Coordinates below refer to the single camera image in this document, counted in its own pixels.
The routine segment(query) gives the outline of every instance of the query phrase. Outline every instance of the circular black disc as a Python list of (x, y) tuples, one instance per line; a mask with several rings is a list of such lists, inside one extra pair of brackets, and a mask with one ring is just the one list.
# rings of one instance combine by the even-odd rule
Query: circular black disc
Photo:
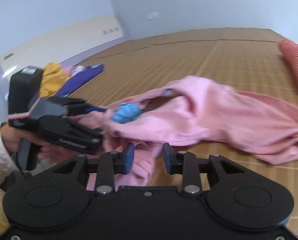
[(256, 174), (230, 174), (207, 194), (210, 209), (241, 229), (262, 231), (284, 225), (294, 199), (283, 186)]
[(11, 187), (4, 195), (8, 219), (27, 228), (48, 229), (78, 218), (90, 196), (78, 182), (65, 174), (34, 176)]

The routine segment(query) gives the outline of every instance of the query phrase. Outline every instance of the light blue cloth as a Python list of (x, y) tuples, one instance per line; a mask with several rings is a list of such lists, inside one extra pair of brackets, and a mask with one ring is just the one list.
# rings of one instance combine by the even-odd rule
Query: light blue cloth
[(128, 103), (120, 105), (118, 110), (110, 119), (117, 123), (127, 123), (134, 121), (141, 114), (142, 110), (138, 104)]

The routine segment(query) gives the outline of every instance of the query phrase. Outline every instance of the bed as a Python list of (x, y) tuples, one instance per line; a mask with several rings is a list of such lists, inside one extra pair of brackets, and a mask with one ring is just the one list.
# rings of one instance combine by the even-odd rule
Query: bed
[[(72, 94), (94, 105), (107, 105), (141, 94), (187, 75), (274, 96), (298, 106), (298, 92), (289, 67), (278, 50), (283, 36), (268, 29), (223, 28), (190, 30), (127, 41), (95, 54), (80, 65), (105, 64), (105, 71)], [(298, 161), (266, 165), (217, 142), (201, 142), (177, 150), (207, 158), (220, 154), (287, 187), (295, 199), (288, 228), (298, 235)], [(201, 175), (204, 189), (209, 185)], [(161, 157), (151, 185), (177, 185), (180, 175), (166, 174)]]

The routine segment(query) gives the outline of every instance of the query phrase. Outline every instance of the white panel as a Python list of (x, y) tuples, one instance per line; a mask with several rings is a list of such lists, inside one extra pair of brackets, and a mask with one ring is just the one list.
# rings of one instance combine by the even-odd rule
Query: white panel
[(13, 73), (28, 65), (43, 68), (51, 61), (65, 61), (121, 37), (123, 31), (114, 15), (99, 16), (53, 30), (18, 45), (0, 56), (0, 66), (10, 79)]

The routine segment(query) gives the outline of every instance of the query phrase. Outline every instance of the blue wall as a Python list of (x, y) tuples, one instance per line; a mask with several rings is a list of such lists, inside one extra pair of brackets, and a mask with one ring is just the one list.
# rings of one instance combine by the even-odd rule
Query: blue wall
[[(189, 29), (268, 28), (298, 42), (298, 0), (111, 0), (131, 38)], [(148, 21), (148, 13), (160, 17)]]
[[(0, 55), (55, 28), (112, 13), (110, 0), (0, 0)], [(6, 113), (0, 96), (0, 121)]]

